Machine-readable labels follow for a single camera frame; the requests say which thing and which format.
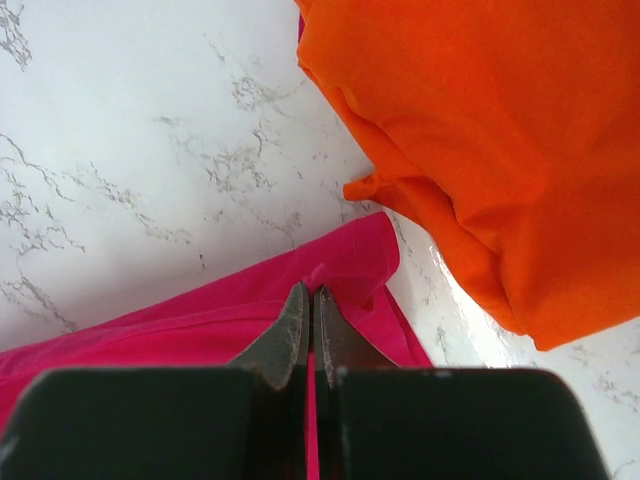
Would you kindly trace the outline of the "magenta t shirt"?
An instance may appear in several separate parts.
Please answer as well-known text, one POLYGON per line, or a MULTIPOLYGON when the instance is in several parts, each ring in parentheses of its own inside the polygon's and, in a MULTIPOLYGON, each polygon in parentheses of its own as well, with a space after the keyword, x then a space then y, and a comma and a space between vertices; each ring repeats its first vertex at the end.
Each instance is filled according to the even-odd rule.
POLYGON ((19 399, 41 374, 73 368, 217 367, 228 364, 278 318, 291 289, 311 305, 305 395, 307 475, 319 475, 313 300, 327 288, 344 318, 403 368, 426 366, 387 288, 399 251, 383 213, 355 220, 253 267, 184 295, 73 334, 1 356, 1 440, 19 399))

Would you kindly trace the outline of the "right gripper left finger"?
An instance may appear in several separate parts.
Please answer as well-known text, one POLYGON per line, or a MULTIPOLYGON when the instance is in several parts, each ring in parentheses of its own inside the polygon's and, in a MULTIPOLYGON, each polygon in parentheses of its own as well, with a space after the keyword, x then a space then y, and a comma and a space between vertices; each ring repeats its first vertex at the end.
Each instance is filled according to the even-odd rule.
POLYGON ((3 434, 2 477, 305 478, 310 320, 308 289, 296 284, 226 365, 39 375, 3 434))

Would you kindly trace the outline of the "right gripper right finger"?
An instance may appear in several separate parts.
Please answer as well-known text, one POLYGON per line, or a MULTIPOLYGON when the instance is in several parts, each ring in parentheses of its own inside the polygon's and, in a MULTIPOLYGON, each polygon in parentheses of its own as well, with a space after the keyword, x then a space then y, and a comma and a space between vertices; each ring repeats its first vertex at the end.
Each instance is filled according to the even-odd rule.
POLYGON ((313 300, 323 479, 604 479, 582 408, 529 368, 403 368, 313 300))

